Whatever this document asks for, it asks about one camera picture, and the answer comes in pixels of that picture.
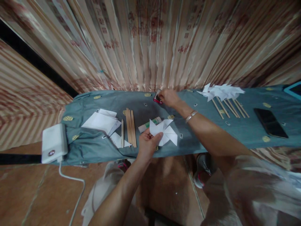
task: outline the bundle of wooden sticks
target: bundle of wooden sticks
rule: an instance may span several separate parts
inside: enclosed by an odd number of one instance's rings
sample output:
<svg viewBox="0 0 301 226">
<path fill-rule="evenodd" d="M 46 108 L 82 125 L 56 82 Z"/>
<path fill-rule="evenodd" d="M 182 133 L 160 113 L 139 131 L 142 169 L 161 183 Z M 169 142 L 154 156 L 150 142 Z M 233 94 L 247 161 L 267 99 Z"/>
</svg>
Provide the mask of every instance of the bundle of wooden sticks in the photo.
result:
<svg viewBox="0 0 301 226">
<path fill-rule="evenodd" d="M 226 100 L 223 100 L 223 101 L 220 101 L 220 99 L 218 97 L 215 97 L 218 101 L 219 101 L 219 104 L 221 105 L 221 107 L 223 108 L 225 114 L 228 116 L 228 118 L 230 118 L 230 115 L 228 114 L 228 112 L 226 111 L 224 105 L 222 102 L 224 102 L 226 104 L 226 106 L 231 110 L 231 112 L 233 113 L 233 115 L 236 117 L 236 118 L 240 118 L 239 114 L 237 113 L 237 111 L 235 110 L 235 107 L 233 107 L 233 105 L 231 104 L 231 101 L 229 99 L 227 99 L 228 103 L 226 102 Z M 214 106 L 216 107 L 217 111 L 219 112 L 219 115 L 222 119 L 224 119 L 223 115 L 221 114 L 219 108 L 217 107 L 214 99 L 212 99 L 213 101 L 213 104 Z M 244 113 L 246 114 L 246 116 L 248 118 L 250 118 L 250 116 L 248 115 L 248 113 L 245 111 L 245 109 L 243 108 L 242 104 L 239 103 L 236 99 L 232 99 L 232 101 L 234 102 L 235 106 L 237 107 L 237 109 L 239 110 L 239 112 L 241 113 L 241 115 L 245 118 L 245 115 Z"/>
<path fill-rule="evenodd" d="M 134 123 L 134 114 L 133 110 L 126 109 L 125 112 L 126 116 L 126 127 L 128 131 L 128 140 L 129 143 L 133 145 L 134 148 L 137 147 L 137 141 L 136 141 L 136 129 L 135 129 L 135 123 Z"/>
</svg>

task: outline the white cable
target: white cable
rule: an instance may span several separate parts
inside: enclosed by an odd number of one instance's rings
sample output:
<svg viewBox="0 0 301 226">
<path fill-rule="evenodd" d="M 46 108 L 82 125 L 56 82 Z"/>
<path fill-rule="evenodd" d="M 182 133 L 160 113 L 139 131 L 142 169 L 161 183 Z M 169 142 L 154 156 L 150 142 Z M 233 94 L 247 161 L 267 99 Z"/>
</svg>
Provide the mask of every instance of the white cable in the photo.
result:
<svg viewBox="0 0 301 226">
<path fill-rule="evenodd" d="M 72 225 L 72 222 L 73 222 L 73 218 L 74 218 L 75 212 L 76 212 L 76 209 L 77 209 L 78 204 L 79 204 L 79 201 L 81 200 L 82 194 L 84 193 L 86 183 L 85 183 L 85 180 L 83 180 L 83 179 L 79 179 L 79 178 L 75 178 L 75 177 L 69 177 L 69 176 L 66 176 L 66 175 L 62 174 L 61 168 L 62 168 L 62 162 L 60 161 L 59 173 L 60 173 L 60 175 L 61 175 L 62 177 L 65 177 L 65 178 L 68 178 L 68 179 L 71 179 L 71 180 L 81 181 L 81 182 L 83 182 L 83 184 L 84 184 L 84 187 L 82 188 L 82 193 L 81 193 L 81 195 L 80 195 L 79 198 L 78 198 L 78 201 L 77 201 L 77 203 L 76 203 L 76 205 L 75 205 L 75 208 L 74 208 L 74 211 L 73 211 L 73 214 L 72 214 L 70 223 L 69 223 L 69 226 L 71 226 L 71 225 Z"/>
</svg>

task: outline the charging cable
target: charging cable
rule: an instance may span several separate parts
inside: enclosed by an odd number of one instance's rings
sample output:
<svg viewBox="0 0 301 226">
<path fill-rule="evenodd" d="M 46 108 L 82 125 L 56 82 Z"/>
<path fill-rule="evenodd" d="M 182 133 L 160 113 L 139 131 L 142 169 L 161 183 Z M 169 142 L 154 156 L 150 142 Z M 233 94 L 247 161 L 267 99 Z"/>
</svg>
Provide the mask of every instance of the charging cable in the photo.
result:
<svg viewBox="0 0 301 226">
<path fill-rule="evenodd" d="M 81 182 L 83 182 L 83 184 L 84 184 L 84 187 L 82 188 L 82 193 L 81 193 L 81 195 L 80 195 L 79 198 L 78 198 L 78 201 L 77 201 L 77 203 L 76 203 L 76 205 L 75 205 L 75 208 L 74 208 L 74 211 L 73 211 L 73 214 L 72 214 L 70 223 L 69 223 L 69 226 L 71 226 L 71 225 L 72 225 L 72 222 L 73 222 L 73 219 L 74 219 L 74 215 L 75 215 L 76 209 L 77 209 L 78 204 L 79 204 L 79 201 L 81 200 L 82 194 L 84 193 L 86 183 L 85 183 L 85 180 L 83 180 L 83 179 L 79 179 L 79 178 L 75 178 L 75 177 L 69 177 L 69 176 L 66 176 L 66 175 L 62 174 L 62 171 L 61 171 L 61 169 L 62 169 L 62 160 L 63 160 L 63 157 L 58 158 L 58 160 L 57 160 L 57 161 L 60 163 L 60 167 L 59 167 L 59 173 L 60 173 L 60 175 L 61 175 L 62 177 L 65 177 L 65 178 L 68 178 L 68 179 L 71 179 L 71 180 L 81 181 Z"/>
</svg>

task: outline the glue stick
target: glue stick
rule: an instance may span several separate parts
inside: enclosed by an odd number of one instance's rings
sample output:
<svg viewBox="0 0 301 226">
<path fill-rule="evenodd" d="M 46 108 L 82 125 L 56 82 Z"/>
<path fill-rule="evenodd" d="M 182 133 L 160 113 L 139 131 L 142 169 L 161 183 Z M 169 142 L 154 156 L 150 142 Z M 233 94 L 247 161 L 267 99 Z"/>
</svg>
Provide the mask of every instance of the glue stick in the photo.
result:
<svg viewBox="0 0 301 226">
<path fill-rule="evenodd" d="M 156 117 L 155 119 L 152 120 L 156 125 L 158 125 L 160 122 L 162 122 L 160 117 Z M 148 127 L 150 127 L 150 122 L 145 123 L 142 126 L 139 126 L 138 129 L 140 133 L 143 133 Z"/>
</svg>

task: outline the tiled floor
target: tiled floor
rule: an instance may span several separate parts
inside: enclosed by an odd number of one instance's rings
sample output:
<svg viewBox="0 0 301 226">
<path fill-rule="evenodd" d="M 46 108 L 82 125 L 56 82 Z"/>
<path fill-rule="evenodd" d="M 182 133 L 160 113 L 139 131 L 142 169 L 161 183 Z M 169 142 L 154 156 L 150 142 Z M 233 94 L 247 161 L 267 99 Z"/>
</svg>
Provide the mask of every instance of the tiled floor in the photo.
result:
<svg viewBox="0 0 301 226">
<path fill-rule="evenodd" d="M 9 152 L 38 154 L 40 148 L 36 143 Z M 82 224 L 81 210 L 106 165 L 62 168 L 64 174 L 86 181 L 73 225 Z M 136 192 L 137 206 L 141 211 L 150 207 L 181 225 L 200 225 L 209 201 L 192 182 L 195 168 L 194 155 L 153 159 Z M 82 190 L 81 182 L 61 177 L 58 166 L 42 164 L 1 166 L 0 185 L 0 225 L 68 225 Z"/>
</svg>

